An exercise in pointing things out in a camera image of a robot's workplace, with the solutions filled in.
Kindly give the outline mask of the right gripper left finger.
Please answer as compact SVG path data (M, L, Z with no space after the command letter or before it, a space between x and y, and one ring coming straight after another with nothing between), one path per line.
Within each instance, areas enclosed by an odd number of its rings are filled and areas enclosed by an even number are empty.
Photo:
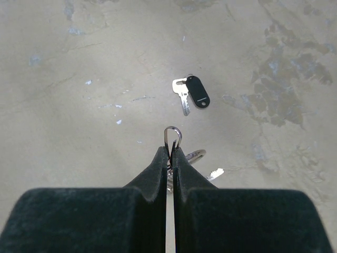
M120 188L35 188L16 202L1 252L164 252L168 156Z

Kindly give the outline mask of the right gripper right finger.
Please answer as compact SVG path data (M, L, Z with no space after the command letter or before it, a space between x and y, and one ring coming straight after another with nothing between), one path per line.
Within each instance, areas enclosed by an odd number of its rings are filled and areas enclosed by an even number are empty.
M177 252L332 252L302 191L220 189L172 153Z

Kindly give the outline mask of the metal keyring with keys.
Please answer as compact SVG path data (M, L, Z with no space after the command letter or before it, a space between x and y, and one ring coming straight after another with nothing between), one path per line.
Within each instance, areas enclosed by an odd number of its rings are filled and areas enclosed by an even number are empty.
M178 136L178 140L174 140L173 141L173 145L171 148L171 151L169 149L169 143L168 143L168 130L173 130L175 131L175 133ZM165 128L164 130L164 144L165 144L165 148L166 148L166 152L168 154L168 162L167 162L167 193L168 194L172 194L173 193L173 168L171 165L171 153L176 149L180 147L182 141L182 133L181 131L175 127L175 126L168 126ZM196 150L193 151L189 154L187 154L185 156L185 158L187 159L187 161L189 162L189 164L193 164L197 161L199 161L201 158L203 158L206 155L206 151L205 150ZM224 173L224 169L222 168L218 168L214 171L212 171L207 177L206 179L208 181L213 181L216 178L218 178L219 176L221 176Z

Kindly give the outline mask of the silver key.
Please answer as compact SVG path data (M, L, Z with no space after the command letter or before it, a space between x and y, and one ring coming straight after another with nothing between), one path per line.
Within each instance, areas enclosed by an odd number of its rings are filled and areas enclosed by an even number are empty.
M189 96L189 90L186 86L186 81L186 77L182 79L175 79L172 81L172 90L174 93L178 94L181 99L184 116L188 116L190 113L190 107L187 101L187 98Z

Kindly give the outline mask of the black key tag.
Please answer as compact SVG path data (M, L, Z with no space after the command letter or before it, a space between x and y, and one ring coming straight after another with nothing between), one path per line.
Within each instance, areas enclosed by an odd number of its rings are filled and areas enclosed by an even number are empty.
M198 108L204 109L210 105L210 97L197 76L187 77L186 86L194 104Z

